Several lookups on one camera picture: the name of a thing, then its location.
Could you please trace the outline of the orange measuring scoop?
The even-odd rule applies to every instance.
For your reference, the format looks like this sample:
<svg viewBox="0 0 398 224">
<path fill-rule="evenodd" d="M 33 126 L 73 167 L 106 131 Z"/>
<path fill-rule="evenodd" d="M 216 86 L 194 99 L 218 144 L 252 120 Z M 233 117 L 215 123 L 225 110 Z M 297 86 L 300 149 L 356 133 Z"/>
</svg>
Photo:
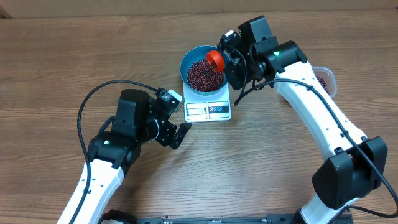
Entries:
<svg viewBox="0 0 398 224">
<path fill-rule="evenodd" d="M 206 60 L 215 72 L 224 71 L 224 59 L 219 51 L 209 51 L 206 54 Z"/>
</svg>

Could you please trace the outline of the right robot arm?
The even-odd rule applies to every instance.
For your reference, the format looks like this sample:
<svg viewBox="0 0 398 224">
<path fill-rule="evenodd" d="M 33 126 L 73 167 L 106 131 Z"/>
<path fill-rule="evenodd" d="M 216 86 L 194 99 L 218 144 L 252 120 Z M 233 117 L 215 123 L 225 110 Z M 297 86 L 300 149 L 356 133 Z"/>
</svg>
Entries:
<svg viewBox="0 0 398 224">
<path fill-rule="evenodd" d="M 386 143 L 380 137 L 368 138 L 341 112 L 301 48 L 293 41 L 279 43 L 264 16 L 223 34 L 217 47 L 231 59 L 224 72 L 241 96 L 264 86 L 274 88 L 320 149 L 323 164 L 312 177 L 315 195 L 290 222 L 344 223 L 343 212 L 381 186 Z"/>
</svg>

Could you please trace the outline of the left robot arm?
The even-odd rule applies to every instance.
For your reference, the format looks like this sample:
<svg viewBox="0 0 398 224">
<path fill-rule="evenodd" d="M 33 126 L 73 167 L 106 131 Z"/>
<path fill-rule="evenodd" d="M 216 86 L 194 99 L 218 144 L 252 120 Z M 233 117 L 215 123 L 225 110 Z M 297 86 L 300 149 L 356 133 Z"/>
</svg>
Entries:
<svg viewBox="0 0 398 224">
<path fill-rule="evenodd" d="M 177 149 L 190 123 L 173 125 L 169 118 L 185 99 L 173 90 L 159 88 L 155 97 L 125 89 L 115 116 L 108 118 L 88 145 L 88 163 L 65 207 L 59 223 L 137 223 L 130 213 L 105 207 L 122 184 L 145 143 L 155 140 Z"/>
</svg>

